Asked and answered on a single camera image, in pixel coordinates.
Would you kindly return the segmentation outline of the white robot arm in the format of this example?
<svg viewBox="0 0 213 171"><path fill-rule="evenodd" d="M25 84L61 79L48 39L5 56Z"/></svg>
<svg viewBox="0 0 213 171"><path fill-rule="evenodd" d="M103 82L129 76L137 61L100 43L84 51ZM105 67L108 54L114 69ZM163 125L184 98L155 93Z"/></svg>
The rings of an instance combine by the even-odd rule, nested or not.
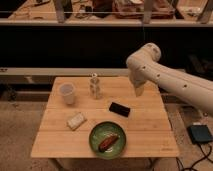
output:
<svg viewBox="0 0 213 171"><path fill-rule="evenodd" d="M135 94L141 96L144 84L149 80L213 117L213 81L165 67L158 63L160 57L160 48L147 43L127 58Z"/></svg>

